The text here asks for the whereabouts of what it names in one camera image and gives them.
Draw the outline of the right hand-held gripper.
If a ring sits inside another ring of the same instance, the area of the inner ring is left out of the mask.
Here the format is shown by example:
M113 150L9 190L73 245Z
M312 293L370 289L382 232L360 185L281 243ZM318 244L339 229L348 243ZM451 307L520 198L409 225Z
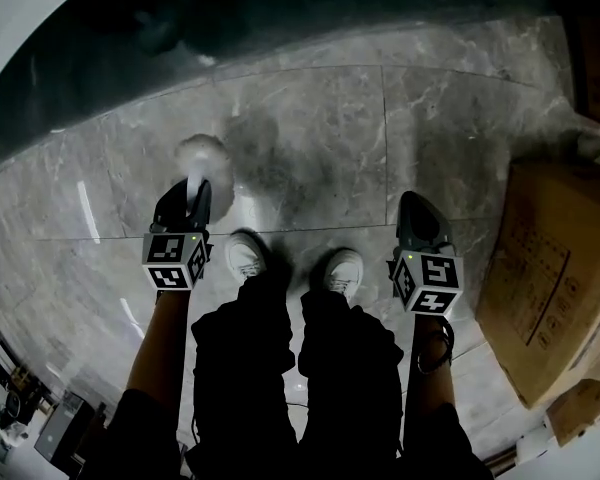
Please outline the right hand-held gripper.
M418 204L413 191L399 200L396 234L405 236L388 261L392 295L406 313L449 315L464 293L463 258L456 254L446 217L429 201L417 215Z

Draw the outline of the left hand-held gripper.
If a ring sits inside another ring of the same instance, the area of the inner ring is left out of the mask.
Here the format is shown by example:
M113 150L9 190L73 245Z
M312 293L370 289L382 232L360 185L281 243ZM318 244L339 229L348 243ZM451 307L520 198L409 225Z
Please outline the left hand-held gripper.
M175 183L158 200L155 217L185 217L188 179ZM191 219L172 223L153 222L144 235L142 267L158 291L190 291L204 275L213 247L208 242L212 187L204 179L194 200Z

